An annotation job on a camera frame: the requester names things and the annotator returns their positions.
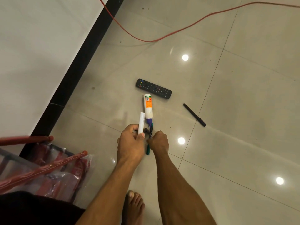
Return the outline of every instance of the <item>orange label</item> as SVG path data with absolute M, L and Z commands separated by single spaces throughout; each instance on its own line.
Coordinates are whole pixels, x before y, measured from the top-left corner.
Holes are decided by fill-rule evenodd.
M 151 96 L 145 96 L 145 103 L 146 103 L 146 108 L 149 108 L 149 107 L 152 108 Z

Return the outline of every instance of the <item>white wall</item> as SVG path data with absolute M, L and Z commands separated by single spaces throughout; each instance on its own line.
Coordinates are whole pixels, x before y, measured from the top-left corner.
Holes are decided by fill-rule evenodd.
M 0 137 L 32 133 L 102 9 L 99 0 L 0 0 Z

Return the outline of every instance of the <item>forearm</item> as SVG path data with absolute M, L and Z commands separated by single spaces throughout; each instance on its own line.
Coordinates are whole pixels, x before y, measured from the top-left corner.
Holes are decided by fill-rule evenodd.
M 76 225 L 119 224 L 133 172 L 134 167 L 130 164 L 118 163 Z
M 164 224 L 216 224 L 208 208 L 179 173 L 167 152 L 155 154 L 160 211 Z

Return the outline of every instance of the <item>bare foot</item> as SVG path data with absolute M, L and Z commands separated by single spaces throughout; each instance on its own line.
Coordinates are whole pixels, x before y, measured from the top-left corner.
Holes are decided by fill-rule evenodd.
M 142 225 L 145 204 L 142 196 L 133 191 L 128 192 L 128 210 L 126 225 Z

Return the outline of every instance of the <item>person's left arm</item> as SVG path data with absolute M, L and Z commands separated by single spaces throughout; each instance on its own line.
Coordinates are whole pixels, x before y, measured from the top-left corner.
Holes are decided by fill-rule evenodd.
M 118 138 L 117 165 L 76 225 L 120 224 L 124 199 L 133 172 L 142 160 L 145 134 L 134 134 L 139 125 L 128 125 Z

